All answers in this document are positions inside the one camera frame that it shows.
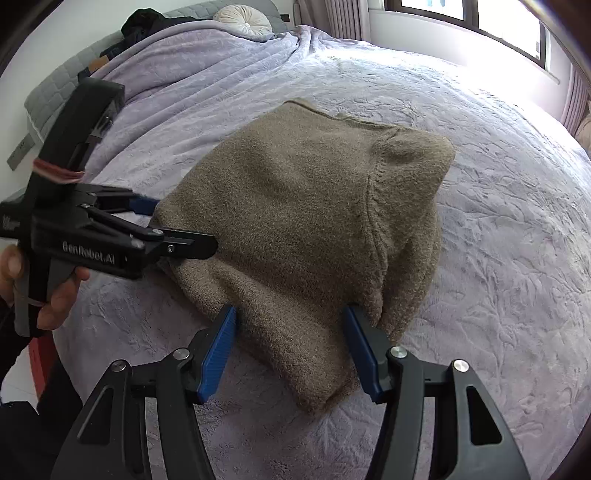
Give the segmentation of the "person left hand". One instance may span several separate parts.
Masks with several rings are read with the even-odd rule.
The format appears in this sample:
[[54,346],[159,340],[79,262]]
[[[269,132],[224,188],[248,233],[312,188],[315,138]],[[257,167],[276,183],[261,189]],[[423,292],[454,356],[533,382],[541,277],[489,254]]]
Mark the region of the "person left hand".
[[[14,282],[23,273],[24,259],[15,245],[8,245],[1,253],[1,297],[8,306],[14,303]],[[90,277],[90,271],[77,267],[74,273],[52,293],[49,302],[38,314],[37,327],[41,330],[55,330],[68,317],[75,304],[82,282]]]

